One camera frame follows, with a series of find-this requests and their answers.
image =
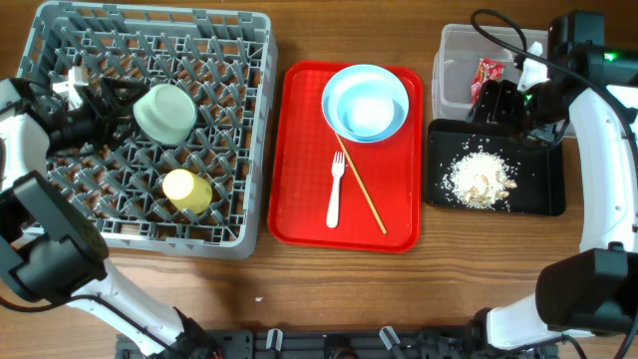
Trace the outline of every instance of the wooden table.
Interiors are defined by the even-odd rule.
[[[0,1],[0,75],[16,74],[40,1]],[[606,13],[607,43],[636,47],[632,1],[297,1],[221,0],[140,4],[264,12],[279,47],[277,89],[301,60],[406,66],[426,86],[432,119],[432,66],[441,31],[468,23],[475,8],[497,9],[528,29],[547,29],[574,8]],[[496,25],[497,22],[486,21]],[[273,125],[276,125],[276,98]],[[422,235],[403,255],[279,243],[264,211],[247,260],[170,257],[113,250],[115,265],[160,301],[205,328],[378,329],[464,324],[487,306],[531,293],[538,272],[578,251],[582,185],[575,141],[565,142],[567,211],[560,217],[463,212],[423,205]],[[272,156],[266,157],[270,164]],[[268,200],[266,183],[264,200]],[[16,300],[3,285],[0,295]],[[263,297],[261,302],[256,297]],[[70,308],[43,314],[0,310],[0,358],[113,358],[116,331]],[[620,337],[584,340],[590,358],[611,357]],[[574,357],[565,347],[564,357]]]

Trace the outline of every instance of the red tray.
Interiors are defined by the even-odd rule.
[[[341,180],[339,224],[326,226],[330,170],[341,148],[321,112],[321,95],[328,80],[348,66],[302,62],[286,74],[268,227],[291,244],[404,252],[419,239],[421,223],[423,83],[411,70],[387,68],[408,92],[403,126],[375,144],[343,140],[388,233],[381,232],[349,167]]]

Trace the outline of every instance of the dish rack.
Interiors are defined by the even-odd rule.
[[[135,133],[107,154],[48,161],[48,180],[111,247],[238,259],[256,244],[276,63],[264,14],[52,1],[36,13],[18,77],[51,84],[82,65],[90,81],[169,83],[190,94],[200,116],[183,143]],[[175,169],[214,189],[202,214],[163,195],[161,181]]]

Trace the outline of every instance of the red wrapper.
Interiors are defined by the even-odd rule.
[[[487,80],[498,80],[502,76],[505,65],[490,59],[480,59],[477,74],[472,81],[472,103],[479,98],[480,87]]]

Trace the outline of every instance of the chopstick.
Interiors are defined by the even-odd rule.
[[[350,158],[350,154],[348,154],[348,150],[346,150],[346,147],[343,145],[343,142],[341,141],[341,137],[339,137],[339,134],[335,133],[335,136],[337,137],[337,141],[339,141],[339,145],[341,145],[341,151],[343,151],[343,153],[346,155],[346,159],[348,160],[348,165],[350,165],[350,168],[352,169],[352,173],[355,174],[355,178],[357,178],[357,182],[359,183],[359,187],[361,188],[363,195],[366,197],[366,200],[368,201],[368,206],[372,210],[372,214],[375,216],[375,219],[377,219],[377,223],[379,224],[379,227],[381,228],[381,232],[384,234],[387,234],[388,231],[386,230],[386,227],[383,225],[383,222],[381,221],[381,218],[379,217],[379,214],[377,213],[377,209],[375,208],[375,205],[372,203],[372,200],[370,199],[370,195],[368,194],[366,187],[363,185],[363,182],[361,181],[361,178],[359,177],[357,168],[355,168],[355,164],[353,164],[352,159]]]

